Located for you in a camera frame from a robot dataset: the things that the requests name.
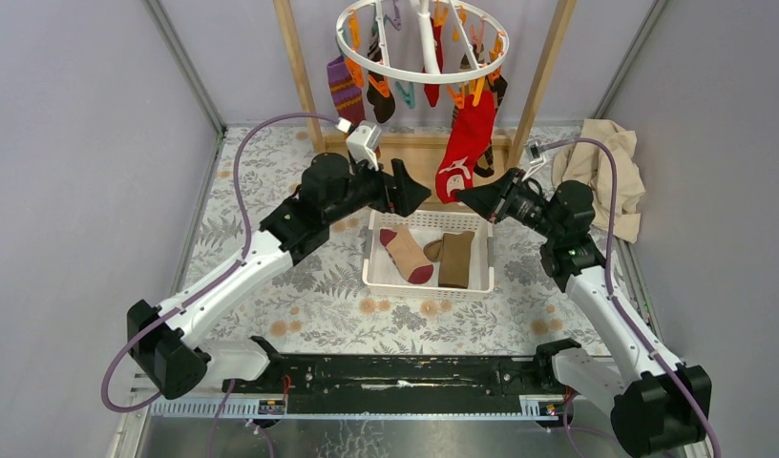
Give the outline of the beige maroon toe sock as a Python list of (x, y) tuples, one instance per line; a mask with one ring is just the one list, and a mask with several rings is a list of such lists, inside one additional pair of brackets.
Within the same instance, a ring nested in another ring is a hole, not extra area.
[(379, 240), (404, 281), (420, 285), (432, 278), (434, 266), (407, 225), (380, 229)]

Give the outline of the tan brown sock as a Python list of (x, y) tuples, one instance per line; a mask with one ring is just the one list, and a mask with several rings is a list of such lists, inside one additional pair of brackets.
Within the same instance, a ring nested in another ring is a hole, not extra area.
[(424, 254), (439, 264), (438, 286), (466, 289), (469, 286), (474, 232), (446, 233), (427, 243)]

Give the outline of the red santa bear sock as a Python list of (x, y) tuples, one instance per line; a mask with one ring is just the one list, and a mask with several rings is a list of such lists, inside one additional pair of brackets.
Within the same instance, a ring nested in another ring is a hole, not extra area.
[(491, 143), (495, 123), (495, 98), (484, 89), (479, 102), (468, 96), (453, 120), (446, 152), (435, 175), (435, 191), (443, 203), (457, 202), (455, 193), (474, 186), (474, 166)]

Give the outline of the brown argyle sock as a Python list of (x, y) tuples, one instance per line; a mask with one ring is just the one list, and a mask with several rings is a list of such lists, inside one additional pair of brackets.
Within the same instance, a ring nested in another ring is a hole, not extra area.
[[(493, 73), (488, 79), (488, 84), (494, 97), (495, 114), (497, 114), (507, 91), (508, 82), (500, 73)], [(491, 177), (495, 172), (494, 162), (494, 147), (490, 141), (485, 152), (478, 158), (474, 173), (479, 177)]]

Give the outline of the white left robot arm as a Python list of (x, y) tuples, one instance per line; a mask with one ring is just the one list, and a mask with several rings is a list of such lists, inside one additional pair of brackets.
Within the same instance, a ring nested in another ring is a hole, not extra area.
[(267, 392), (281, 379), (279, 364), (248, 347), (242, 364), (225, 364), (205, 339), (244, 299), (292, 269), (328, 241), (333, 223), (368, 207), (411, 215), (431, 195), (400, 159), (391, 171), (373, 170), (338, 154), (320, 154), (304, 170), (297, 190), (264, 218), (241, 253), (158, 305), (140, 300), (126, 314), (128, 354), (167, 400), (197, 387), (208, 372), (246, 380)]

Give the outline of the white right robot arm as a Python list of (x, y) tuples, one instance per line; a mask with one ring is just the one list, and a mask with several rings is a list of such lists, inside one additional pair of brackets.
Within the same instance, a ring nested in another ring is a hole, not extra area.
[(513, 169), (454, 195), (489, 222), (512, 218), (546, 238), (545, 273), (594, 326), (617, 366), (599, 364), (569, 341), (543, 345), (532, 368), (537, 388), (555, 393), (568, 386), (585, 397), (607, 414), (632, 457), (705, 439), (711, 380), (661, 343), (615, 285), (611, 263), (589, 233), (595, 210), (587, 185), (565, 181), (546, 198), (535, 180)]

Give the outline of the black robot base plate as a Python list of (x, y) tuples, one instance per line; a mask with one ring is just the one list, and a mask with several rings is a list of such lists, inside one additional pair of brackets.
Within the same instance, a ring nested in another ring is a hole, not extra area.
[(559, 397), (572, 389), (548, 374), (540, 358), (277, 354), (254, 380), (228, 379), (235, 394), (461, 401), (487, 396)]

